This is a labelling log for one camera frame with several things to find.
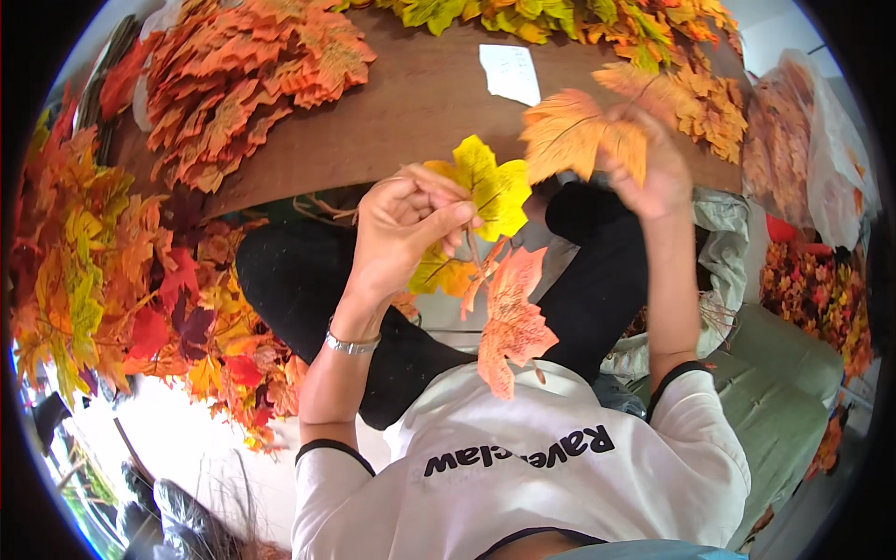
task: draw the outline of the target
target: paper note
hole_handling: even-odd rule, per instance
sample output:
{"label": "paper note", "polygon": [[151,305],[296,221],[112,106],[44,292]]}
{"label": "paper note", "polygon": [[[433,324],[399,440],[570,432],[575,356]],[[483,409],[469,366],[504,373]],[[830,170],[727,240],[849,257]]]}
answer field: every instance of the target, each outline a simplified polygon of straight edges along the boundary
{"label": "paper note", "polygon": [[486,71],[488,92],[530,107],[541,101],[532,55],[526,47],[479,45],[479,63]]}

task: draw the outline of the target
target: brown tabletop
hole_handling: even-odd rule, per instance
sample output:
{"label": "brown tabletop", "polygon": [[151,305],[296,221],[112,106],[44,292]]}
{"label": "brown tabletop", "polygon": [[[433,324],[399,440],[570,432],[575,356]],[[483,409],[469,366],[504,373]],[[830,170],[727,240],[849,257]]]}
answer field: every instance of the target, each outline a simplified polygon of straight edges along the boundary
{"label": "brown tabletop", "polygon": [[[370,67],[370,82],[350,89],[335,103],[310,111],[297,108],[278,122],[268,142],[211,196],[207,215],[375,181],[414,161],[451,159],[451,150],[471,134],[491,146],[498,163],[522,157],[525,143],[517,137],[526,106],[488,93],[478,48],[483,43],[526,43],[477,23],[455,22],[442,37],[434,37],[425,28],[405,29],[385,10],[351,10],[348,16],[378,55]],[[604,63],[619,60],[611,47],[580,45],[555,33],[547,44],[529,45],[529,50],[543,98],[562,88],[577,88],[602,107],[623,100],[590,77]],[[710,47],[704,51],[714,74],[737,78],[747,92],[742,65],[726,41],[715,52]],[[156,156],[146,149],[146,137],[131,116],[124,115],[110,162],[137,176],[136,190],[158,192],[160,184],[149,183]],[[710,154],[706,142],[694,144],[681,133],[675,134],[675,141],[697,185],[740,193],[739,166]]]}

